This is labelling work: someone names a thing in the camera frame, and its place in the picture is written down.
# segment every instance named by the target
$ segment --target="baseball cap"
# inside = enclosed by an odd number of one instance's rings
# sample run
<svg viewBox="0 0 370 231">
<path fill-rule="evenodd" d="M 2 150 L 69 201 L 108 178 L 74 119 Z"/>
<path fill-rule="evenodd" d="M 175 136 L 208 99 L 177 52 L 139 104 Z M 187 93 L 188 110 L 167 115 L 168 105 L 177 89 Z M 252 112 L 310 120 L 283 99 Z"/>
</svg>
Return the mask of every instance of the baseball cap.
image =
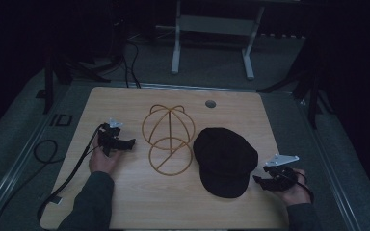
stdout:
<svg viewBox="0 0 370 231">
<path fill-rule="evenodd" d="M 246 191 L 258 155 L 242 136 L 226 128 L 205 128 L 193 149 L 200 181 L 210 193 L 236 198 Z"/>
</svg>

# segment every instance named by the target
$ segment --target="wooden table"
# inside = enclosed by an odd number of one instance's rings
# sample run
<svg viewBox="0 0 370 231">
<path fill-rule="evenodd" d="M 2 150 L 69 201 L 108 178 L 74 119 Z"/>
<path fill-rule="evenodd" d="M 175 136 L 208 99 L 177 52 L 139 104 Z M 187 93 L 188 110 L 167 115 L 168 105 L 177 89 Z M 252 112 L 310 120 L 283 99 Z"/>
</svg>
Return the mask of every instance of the wooden table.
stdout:
<svg viewBox="0 0 370 231">
<path fill-rule="evenodd" d="M 205 105 L 207 100 L 215 108 Z M 110 117 L 122 122 L 119 138 L 136 139 L 132 151 L 124 153 L 113 176 L 116 182 L 113 198 L 113 229 L 254 229 L 287 226 L 287 215 L 281 201 L 250 180 L 246 192 L 235 199 L 225 199 L 209 193 L 201 184 L 198 162 L 191 162 L 184 172 L 167 176 L 157 172 L 150 164 L 148 153 L 151 145 L 143 136 L 152 130 L 157 118 L 149 116 L 150 108 L 160 104 L 165 107 L 183 106 L 184 124 L 192 135 L 192 147 L 199 131 L 206 127 L 225 127 L 245 137 L 257 150 L 259 163 L 252 173 L 268 178 L 265 162 L 278 148 L 260 95 L 252 92 L 204 90 L 156 90 L 94 88 L 81 116 L 65 161 L 54 186 L 57 189 L 77 163 L 95 128 Z M 172 114 L 172 136 L 187 140 L 183 126 Z M 169 134 L 169 124 L 163 119 L 155 129 L 154 139 Z M 190 153 L 185 146 L 172 162 L 164 164 L 164 171 L 181 169 L 189 162 Z M 81 191 L 90 172 L 86 158 L 76 176 L 59 194 L 61 204 L 47 205 L 41 225 L 57 228 L 70 213 L 74 197 Z"/>
</svg>

